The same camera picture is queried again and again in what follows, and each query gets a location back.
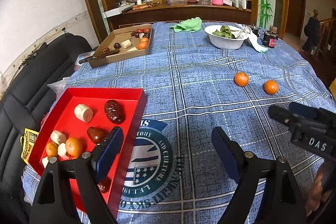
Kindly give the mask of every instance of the wooden counter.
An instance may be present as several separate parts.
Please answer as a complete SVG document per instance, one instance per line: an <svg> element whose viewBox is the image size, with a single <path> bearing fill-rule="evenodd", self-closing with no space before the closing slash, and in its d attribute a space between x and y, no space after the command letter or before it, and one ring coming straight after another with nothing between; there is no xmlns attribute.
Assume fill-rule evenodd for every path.
<svg viewBox="0 0 336 224"><path fill-rule="evenodd" d="M230 6L200 5L186 3L172 3L159 5L143 10L129 11L127 13L107 18L113 29L130 27L142 23L155 23L159 21L180 22L194 17L203 21L237 22L251 24L251 10L244 10Z"/></svg>

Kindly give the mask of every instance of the black leather chair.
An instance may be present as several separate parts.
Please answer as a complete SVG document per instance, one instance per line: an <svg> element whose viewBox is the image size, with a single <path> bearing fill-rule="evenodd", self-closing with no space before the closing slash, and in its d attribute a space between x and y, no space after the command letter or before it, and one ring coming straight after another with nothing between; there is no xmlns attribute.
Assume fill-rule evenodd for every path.
<svg viewBox="0 0 336 224"><path fill-rule="evenodd" d="M41 120L55 101L47 84L71 76L78 55L91 50L85 38L63 34L43 46L4 93L0 101L1 223L29 223L31 206L24 202L20 137L25 128L40 130Z"/></svg>

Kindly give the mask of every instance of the metal screw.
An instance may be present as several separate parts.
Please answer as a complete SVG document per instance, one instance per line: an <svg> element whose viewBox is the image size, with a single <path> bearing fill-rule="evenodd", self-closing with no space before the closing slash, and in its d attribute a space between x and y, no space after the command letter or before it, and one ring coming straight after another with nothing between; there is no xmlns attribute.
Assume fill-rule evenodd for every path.
<svg viewBox="0 0 336 224"><path fill-rule="evenodd" d="M287 160L286 160L285 157L280 156L280 157L279 157L279 161L280 161L281 163L285 163Z"/></svg>
<svg viewBox="0 0 336 224"><path fill-rule="evenodd" d="M56 157L52 157L52 158L49 160L49 162L50 162L51 164L54 164L56 161L57 161L57 158L56 158Z"/></svg>
<svg viewBox="0 0 336 224"><path fill-rule="evenodd" d="M244 155L245 155L245 157L248 158L248 159L253 158L253 156L254 156L254 154L253 154L252 152L250 152L250 151L246 151L246 152L244 153Z"/></svg>
<svg viewBox="0 0 336 224"><path fill-rule="evenodd" d="M91 156L91 153L87 152L87 151L82 154L82 158L84 158L84 159L87 159L90 156Z"/></svg>

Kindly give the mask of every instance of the snack packet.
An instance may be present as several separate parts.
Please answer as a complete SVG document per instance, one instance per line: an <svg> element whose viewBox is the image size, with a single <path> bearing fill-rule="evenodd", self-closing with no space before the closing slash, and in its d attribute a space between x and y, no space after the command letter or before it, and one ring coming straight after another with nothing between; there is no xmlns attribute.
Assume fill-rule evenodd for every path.
<svg viewBox="0 0 336 224"><path fill-rule="evenodd" d="M25 128L25 133L20 138L21 145L22 145L21 159L26 164L28 164L28 159L29 159L30 153L33 149L33 146L35 144L35 141L36 141L38 135L39 135L38 132L36 132L34 130L30 130L28 128Z"/></svg>

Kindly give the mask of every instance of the table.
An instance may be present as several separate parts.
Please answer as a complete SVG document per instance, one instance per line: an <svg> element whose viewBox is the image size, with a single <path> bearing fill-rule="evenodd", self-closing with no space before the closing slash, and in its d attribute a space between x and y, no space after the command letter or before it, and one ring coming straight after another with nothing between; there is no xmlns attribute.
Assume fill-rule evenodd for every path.
<svg viewBox="0 0 336 224"><path fill-rule="evenodd" d="M67 83L76 87L140 87L147 96L119 223L219 220L236 183L228 178L212 146L215 126L221 126L231 140L258 157L286 157L305 196L323 159L293 146L288 129L271 120L267 111L272 104L286 107L295 101L336 112L332 95L310 64L281 40L265 54L246 43L235 51L221 50L204 32L213 23L203 23L202 30L195 33L173 33L169 29L173 24L153 25L150 55L96 69L83 65ZM249 75L244 88L233 82L238 71ZM278 93L272 96L263 91L269 79L279 85ZM32 199L39 177L28 166L23 180ZM264 183L260 181L247 223L256 217ZM84 213L80 212L80 217L88 223Z"/></svg>

